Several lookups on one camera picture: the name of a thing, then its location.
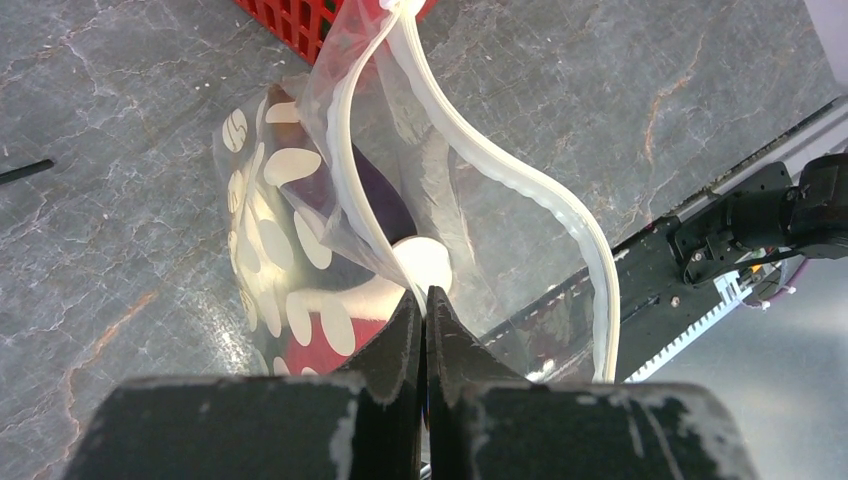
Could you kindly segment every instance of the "gray marble surface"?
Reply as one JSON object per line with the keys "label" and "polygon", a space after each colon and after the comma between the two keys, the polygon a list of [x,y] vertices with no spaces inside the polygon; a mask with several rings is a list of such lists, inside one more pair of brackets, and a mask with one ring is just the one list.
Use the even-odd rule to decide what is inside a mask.
{"label": "gray marble surface", "polygon": [[[448,1],[421,27],[472,124],[617,241],[835,96],[800,1]],[[59,478],[122,379],[253,366],[211,132],[307,66],[228,0],[0,9],[0,478]]]}

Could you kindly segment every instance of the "clear plastic bag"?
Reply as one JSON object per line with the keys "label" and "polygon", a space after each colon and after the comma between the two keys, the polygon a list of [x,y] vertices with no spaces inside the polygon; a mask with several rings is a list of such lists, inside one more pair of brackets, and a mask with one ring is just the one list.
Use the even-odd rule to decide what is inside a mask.
{"label": "clear plastic bag", "polygon": [[[304,330],[298,325],[303,322],[288,318],[298,309],[280,307],[275,316],[269,296],[276,298],[279,307],[292,303],[292,296],[303,297],[302,290],[320,286],[329,293],[313,295],[309,305],[295,301],[304,307],[300,311],[322,311],[327,308],[322,302],[329,301],[335,305],[330,310],[355,318],[350,314],[354,307],[348,306],[352,296],[338,300],[333,297],[339,294],[332,292],[378,279],[386,287],[384,292],[356,298],[365,304],[391,303],[403,288],[409,288],[424,309],[428,286],[439,284],[471,333],[520,374],[537,381],[612,381],[618,344],[618,283],[600,227],[565,187],[498,148],[450,105],[419,43],[415,15],[420,3],[347,0],[298,96],[297,108],[287,102],[247,108],[259,112],[257,127],[262,115],[285,119],[292,127],[291,141],[263,141],[274,137],[267,125],[264,131],[258,127],[252,139],[262,150],[251,156],[250,162],[257,164],[252,176],[265,169],[264,184],[255,181],[254,189],[282,205],[276,210],[272,206],[270,217],[279,212],[278,223],[286,223],[292,215],[301,218],[301,226],[308,227],[315,243],[332,252],[333,262],[339,257],[339,262],[347,263],[345,268],[324,271],[327,278],[321,280],[311,275],[301,275],[308,280],[297,285],[278,280],[273,293],[267,293],[262,281],[239,272],[253,262],[249,272],[257,276],[256,264],[262,264],[262,271],[271,256],[259,262],[249,255],[242,258],[241,235],[236,234],[236,246],[233,242],[230,246],[242,296],[248,297],[245,303],[264,299],[260,316],[272,317],[271,323],[263,321],[273,325],[273,338],[284,336],[281,332],[292,327],[295,337],[304,337],[297,335],[297,330]],[[266,143],[274,144],[273,153]],[[216,152],[223,151],[221,145],[227,146],[223,139],[216,141]],[[231,148],[225,153],[232,157]],[[309,168],[311,176],[286,173],[294,168],[287,165],[306,156],[310,165],[317,165]],[[239,161],[222,167],[225,175],[243,171],[243,176],[251,177],[250,169],[233,164]],[[268,164],[278,173],[269,175]],[[283,181],[294,177],[298,179]],[[253,227],[245,229],[244,222],[236,220],[232,225],[251,236]],[[287,229],[284,225],[282,230],[300,232],[297,226]],[[425,250],[417,245],[404,248],[402,240],[408,236],[434,241]],[[436,274],[434,264],[441,267]],[[287,265],[292,272],[302,270],[297,259]],[[582,299],[588,298],[590,304],[583,304]],[[383,310],[380,320],[385,322],[388,317]],[[332,325],[325,327],[326,336],[340,336],[327,331]],[[277,371],[297,373],[285,361],[290,341],[260,339],[259,343],[269,364],[285,365]]]}

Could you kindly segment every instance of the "white polka dots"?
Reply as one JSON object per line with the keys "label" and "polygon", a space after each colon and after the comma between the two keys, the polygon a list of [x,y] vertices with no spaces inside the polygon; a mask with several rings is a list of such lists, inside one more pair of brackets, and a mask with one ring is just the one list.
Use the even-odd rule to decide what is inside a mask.
{"label": "white polka dots", "polygon": [[280,307],[277,305],[277,300],[274,298],[273,291],[266,291],[259,294],[257,299],[259,303],[259,311],[262,313],[262,318],[265,319],[265,324],[268,326],[268,331],[274,338],[279,338],[283,331],[283,324],[280,322]]}
{"label": "white polka dots", "polygon": [[321,306],[321,328],[324,329],[327,343],[339,355],[347,357],[356,350],[353,322],[342,302],[335,297],[324,298],[324,304]]}
{"label": "white polka dots", "polygon": [[227,235],[227,246],[230,249],[230,265],[233,267],[233,273],[238,275],[238,265],[236,264],[236,252],[238,251],[238,235],[236,235],[236,232],[231,231]]}
{"label": "white polka dots", "polygon": [[244,199],[244,177],[241,172],[236,170],[230,177],[230,183],[227,185],[227,209],[230,213],[236,213],[241,202]]}
{"label": "white polka dots", "polygon": [[247,314],[247,326],[250,328],[250,331],[253,332],[256,330],[257,324],[256,307],[253,305],[253,300],[250,298],[250,295],[248,295],[244,290],[239,289],[239,297],[241,297],[241,304],[244,306],[244,312]]}
{"label": "white polka dots", "polygon": [[268,123],[297,123],[300,117],[297,114],[297,107],[294,102],[278,103],[271,105],[268,113],[265,114],[265,121]]}
{"label": "white polka dots", "polygon": [[[244,230],[237,237],[245,238]],[[251,273],[259,273],[262,265],[259,263],[259,255],[256,254],[256,249],[253,248],[250,241],[238,242],[236,244],[236,263],[240,268],[245,268]]]}
{"label": "white polka dots", "polygon": [[292,292],[286,297],[286,317],[297,343],[304,347],[309,345],[312,342],[312,319],[300,292]]}
{"label": "white polka dots", "polygon": [[265,98],[262,99],[261,102],[259,102],[259,108],[256,109],[256,131],[257,132],[262,131],[262,117],[265,116],[265,105],[267,105],[267,104],[268,104],[268,97],[266,96]]}
{"label": "white polka dots", "polygon": [[289,366],[280,357],[274,357],[274,375],[288,375]]}
{"label": "white polka dots", "polygon": [[303,247],[306,257],[312,262],[312,265],[319,270],[329,267],[330,261],[333,259],[332,250],[321,245],[318,238],[312,233],[312,229],[298,212],[294,212],[294,227],[297,230],[297,238],[300,240],[300,245]]}
{"label": "white polka dots", "polygon": [[256,347],[252,347],[251,350],[253,350],[253,356],[255,357],[256,363],[259,364],[262,375],[268,375],[268,364],[265,362],[265,357],[262,356],[262,352],[260,352]]}
{"label": "white polka dots", "polygon": [[221,133],[227,150],[233,153],[241,151],[247,140],[247,119],[244,117],[244,112],[238,108],[235,109],[224,121]]}
{"label": "white polka dots", "polygon": [[290,269],[294,264],[294,254],[283,229],[272,220],[260,220],[258,229],[262,249],[268,259],[283,270]]}
{"label": "white polka dots", "polygon": [[255,198],[257,196],[256,192],[256,175],[259,173],[259,165],[262,163],[262,160],[265,159],[265,142],[259,142],[259,145],[256,146],[256,152],[253,153],[253,157],[247,162],[246,172],[250,172],[247,175],[250,192],[249,195],[251,198]]}
{"label": "white polka dots", "polygon": [[302,148],[277,150],[265,164],[264,177],[269,185],[280,187],[308,177],[318,170],[321,156]]}

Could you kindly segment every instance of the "red plastic basket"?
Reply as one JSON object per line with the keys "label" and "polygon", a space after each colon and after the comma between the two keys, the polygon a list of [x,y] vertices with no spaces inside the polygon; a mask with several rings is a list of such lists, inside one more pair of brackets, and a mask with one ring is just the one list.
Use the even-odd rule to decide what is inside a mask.
{"label": "red plastic basket", "polygon": [[[310,65],[315,64],[324,38],[343,0],[233,0]],[[421,20],[436,0],[427,0]]]}

